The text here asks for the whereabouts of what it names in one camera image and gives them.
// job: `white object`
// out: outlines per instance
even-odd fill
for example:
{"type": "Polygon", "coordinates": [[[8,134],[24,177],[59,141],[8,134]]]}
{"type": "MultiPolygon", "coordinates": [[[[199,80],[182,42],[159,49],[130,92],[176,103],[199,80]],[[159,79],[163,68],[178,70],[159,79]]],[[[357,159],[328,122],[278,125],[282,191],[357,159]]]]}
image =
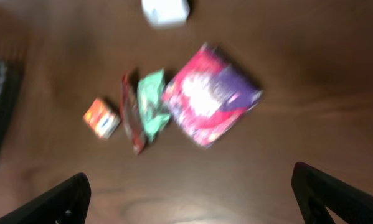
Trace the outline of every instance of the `white object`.
{"type": "Polygon", "coordinates": [[[143,12],[155,28],[181,26],[189,15],[187,0],[142,0],[143,12]]]}

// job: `candy wrapper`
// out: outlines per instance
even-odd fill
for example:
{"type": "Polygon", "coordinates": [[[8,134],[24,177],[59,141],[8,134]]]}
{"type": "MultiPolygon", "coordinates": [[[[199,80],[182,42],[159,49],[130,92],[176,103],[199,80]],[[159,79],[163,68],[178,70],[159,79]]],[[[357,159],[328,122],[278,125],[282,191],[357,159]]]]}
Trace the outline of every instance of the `candy wrapper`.
{"type": "Polygon", "coordinates": [[[203,45],[168,84],[163,101],[184,132],[198,145],[209,147],[261,95],[244,75],[203,45]]]}
{"type": "Polygon", "coordinates": [[[132,86],[128,80],[128,74],[123,75],[121,83],[120,114],[125,131],[131,139],[136,154],[141,153],[146,144],[146,136],[139,117],[138,102],[132,86]]]}
{"type": "Polygon", "coordinates": [[[161,101],[164,87],[163,69],[149,74],[138,84],[139,113],[149,142],[153,142],[171,117],[161,101]]]}
{"type": "Polygon", "coordinates": [[[102,139],[108,139],[120,123],[120,118],[100,98],[95,99],[84,115],[85,122],[102,139]]]}

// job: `brown wooden surface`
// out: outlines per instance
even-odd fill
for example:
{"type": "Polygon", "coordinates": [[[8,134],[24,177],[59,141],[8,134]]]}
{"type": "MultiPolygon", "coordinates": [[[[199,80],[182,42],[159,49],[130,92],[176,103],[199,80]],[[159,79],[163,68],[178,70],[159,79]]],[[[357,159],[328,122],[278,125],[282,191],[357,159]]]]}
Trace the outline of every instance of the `brown wooden surface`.
{"type": "Polygon", "coordinates": [[[373,0],[196,0],[187,25],[168,30],[150,28],[137,0],[0,8],[33,30],[0,156],[0,216],[77,172],[92,186],[87,223],[302,223],[297,161],[373,194],[373,0]],[[96,96],[118,103],[122,73],[177,72],[204,42],[265,90],[209,150],[171,123],[136,157],[122,127],[100,141],[83,123],[96,96]]]}

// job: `green candy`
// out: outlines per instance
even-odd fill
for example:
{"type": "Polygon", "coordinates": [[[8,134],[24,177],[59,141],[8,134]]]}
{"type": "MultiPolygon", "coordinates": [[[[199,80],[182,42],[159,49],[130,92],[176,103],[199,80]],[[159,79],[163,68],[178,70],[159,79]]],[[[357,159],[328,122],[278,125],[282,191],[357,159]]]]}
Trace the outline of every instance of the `green candy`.
{"type": "Polygon", "coordinates": [[[164,87],[164,69],[150,73],[138,83],[139,113],[149,142],[153,142],[171,117],[161,101],[164,87]]]}

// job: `green wrapper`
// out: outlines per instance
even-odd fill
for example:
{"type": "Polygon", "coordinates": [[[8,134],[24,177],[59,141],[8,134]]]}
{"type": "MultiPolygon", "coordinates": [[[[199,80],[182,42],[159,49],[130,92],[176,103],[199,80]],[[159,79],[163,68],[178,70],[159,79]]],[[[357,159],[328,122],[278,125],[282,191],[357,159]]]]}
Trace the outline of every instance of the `green wrapper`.
{"type": "Polygon", "coordinates": [[[138,83],[139,113],[149,142],[153,142],[171,117],[161,102],[164,87],[164,69],[150,73],[138,83]]]}

